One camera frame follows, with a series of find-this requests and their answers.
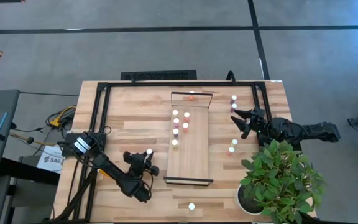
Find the wooden board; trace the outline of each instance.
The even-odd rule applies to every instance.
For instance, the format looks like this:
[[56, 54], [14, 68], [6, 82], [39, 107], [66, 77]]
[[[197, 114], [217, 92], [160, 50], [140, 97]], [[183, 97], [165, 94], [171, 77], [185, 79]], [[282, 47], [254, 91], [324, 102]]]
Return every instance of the wooden board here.
[[[208, 153], [208, 107], [203, 106], [172, 106], [172, 110], [178, 111], [179, 135], [173, 136], [172, 130], [174, 115], [171, 117], [170, 140], [178, 140], [177, 148], [172, 144], [168, 150], [167, 177], [186, 177], [196, 179], [209, 178], [209, 153]], [[188, 132], [184, 132], [182, 124], [184, 113], [189, 112]], [[166, 180], [167, 183], [175, 184], [203, 184], [207, 182], [189, 180]]]
[[[83, 82], [74, 117], [73, 131], [87, 131], [90, 125], [97, 82]], [[266, 81], [268, 100], [272, 116], [291, 119], [290, 109], [283, 83]], [[170, 138], [172, 91], [212, 93], [213, 99], [209, 107], [209, 177], [214, 183], [209, 187], [167, 185], [163, 177], [167, 173], [168, 148]], [[134, 198], [122, 194], [115, 181], [99, 175], [92, 222], [251, 222], [269, 221], [270, 217], [252, 216], [244, 213], [234, 202], [239, 181], [246, 175], [241, 166], [241, 159], [250, 159], [258, 150], [256, 135], [249, 134], [247, 139], [240, 139], [241, 133], [232, 123], [230, 115], [230, 99], [237, 95], [240, 110], [254, 107], [252, 91], [249, 87], [120, 87], [113, 88], [108, 107], [107, 125], [112, 128], [107, 136], [106, 154], [118, 167], [127, 171], [128, 164], [122, 159], [125, 151], [144, 152], [151, 148], [155, 151], [153, 163], [159, 166], [160, 175], [154, 178], [152, 199], [140, 203]], [[259, 92], [260, 104], [263, 105]], [[230, 141], [239, 140], [236, 152], [226, 154]], [[55, 196], [56, 216], [67, 204], [71, 177], [75, 167], [75, 159], [66, 159]], [[77, 168], [74, 196], [78, 188], [81, 166]], [[80, 217], [85, 215], [85, 204], [88, 198], [83, 197]], [[189, 203], [196, 209], [189, 211]]]

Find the wooden table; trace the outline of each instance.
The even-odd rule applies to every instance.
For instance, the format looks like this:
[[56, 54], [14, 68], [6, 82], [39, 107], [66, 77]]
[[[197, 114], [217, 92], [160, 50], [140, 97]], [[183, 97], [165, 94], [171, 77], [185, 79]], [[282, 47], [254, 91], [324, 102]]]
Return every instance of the wooden table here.
[[[73, 132], [87, 131], [90, 125], [97, 82], [83, 82], [74, 117]], [[266, 81], [272, 116], [291, 119], [287, 97], [282, 82]], [[171, 91], [212, 93], [209, 107], [209, 177], [214, 180], [209, 187], [167, 185], [168, 147], [171, 133]], [[247, 139], [240, 139], [240, 132], [231, 121], [229, 104], [231, 96], [237, 95], [238, 109], [254, 107], [252, 90], [247, 86], [216, 87], [116, 87], [112, 88], [106, 125], [112, 128], [106, 143], [106, 154], [118, 167], [127, 171], [123, 161], [125, 151], [144, 152], [151, 148], [155, 154], [153, 164], [159, 166], [160, 175], [154, 178], [152, 198], [140, 203], [126, 197], [115, 181], [98, 175], [92, 222], [249, 222], [266, 221], [270, 217], [252, 216], [243, 212], [235, 203], [239, 181], [246, 175], [241, 159], [250, 159], [259, 148], [256, 135], [251, 132]], [[264, 105], [259, 92], [260, 105]], [[238, 139], [236, 152], [226, 154], [232, 139]], [[67, 204], [68, 192], [76, 160], [66, 159], [55, 198], [55, 212], [60, 214]], [[78, 166], [73, 196], [80, 178]], [[144, 180], [150, 182], [149, 175]], [[85, 215], [84, 194], [80, 218]], [[188, 204], [196, 209], [190, 211]]]

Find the concrete floor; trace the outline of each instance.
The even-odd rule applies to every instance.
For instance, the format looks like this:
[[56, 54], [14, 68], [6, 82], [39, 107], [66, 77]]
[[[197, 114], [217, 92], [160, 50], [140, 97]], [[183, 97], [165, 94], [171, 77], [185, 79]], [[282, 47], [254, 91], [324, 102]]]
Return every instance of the concrete floor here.
[[[254, 2], [259, 26], [358, 25], [358, 0]], [[0, 4], [0, 30], [251, 25], [245, 0]], [[358, 112], [358, 30], [270, 30], [261, 36], [270, 77], [284, 81], [293, 120], [331, 121], [342, 136], [336, 144], [302, 144], [328, 183], [318, 216], [358, 223], [358, 133], [346, 122]], [[118, 80], [121, 72], [141, 70], [197, 69], [199, 79], [224, 78], [233, 70], [237, 79], [262, 78], [253, 31], [0, 34], [0, 50], [0, 89], [77, 95], [83, 80]], [[22, 129], [42, 126], [44, 117], [76, 100], [22, 94], [14, 121]], [[6, 157], [34, 153], [17, 144], [9, 140]], [[27, 222], [32, 213], [19, 212], [15, 222]]]

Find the plant pot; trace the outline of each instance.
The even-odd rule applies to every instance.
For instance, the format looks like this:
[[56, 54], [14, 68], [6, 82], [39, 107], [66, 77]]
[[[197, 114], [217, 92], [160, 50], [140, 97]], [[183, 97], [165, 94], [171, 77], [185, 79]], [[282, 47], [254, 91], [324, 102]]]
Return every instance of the plant pot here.
[[257, 206], [258, 202], [254, 199], [244, 198], [244, 187], [241, 184], [237, 188], [236, 202], [243, 211], [250, 215], [260, 215], [264, 209], [263, 207]]

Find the green plant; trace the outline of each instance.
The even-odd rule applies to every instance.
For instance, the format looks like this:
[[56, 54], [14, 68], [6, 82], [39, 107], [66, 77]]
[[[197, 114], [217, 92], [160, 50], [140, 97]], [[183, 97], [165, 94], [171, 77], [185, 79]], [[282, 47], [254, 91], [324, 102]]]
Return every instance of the green plant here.
[[[253, 198], [274, 223], [294, 220], [302, 223], [300, 212], [313, 211], [321, 203], [324, 180], [301, 151], [294, 151], [286, 141], [273, 140], [252, 156], [242, 160], [247, 176], [240, 181], [244, 197]], [[310, 206], [306, 199], [313, 199]]]

